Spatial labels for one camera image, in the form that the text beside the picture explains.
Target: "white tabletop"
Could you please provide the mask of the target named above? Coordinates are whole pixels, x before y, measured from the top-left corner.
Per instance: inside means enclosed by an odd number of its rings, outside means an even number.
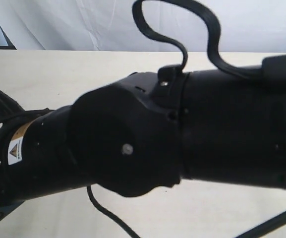
[[[273,54],[223,54],[230,63],[260,64]],[[25,109],[56,109],[132,72],[179,63],[180,53],[0,51],[0,89]],[[205,53],[190,53],[186,70],[214,68]],[[183,181],[138,198],[98,186],[98,201],[143,238],[230,238],[286,210],[286,191]],[[25,202],[0,222],[0,238],[127,238],[90,203],[86,189]],[[267,236],[286,237],[286,227]]]

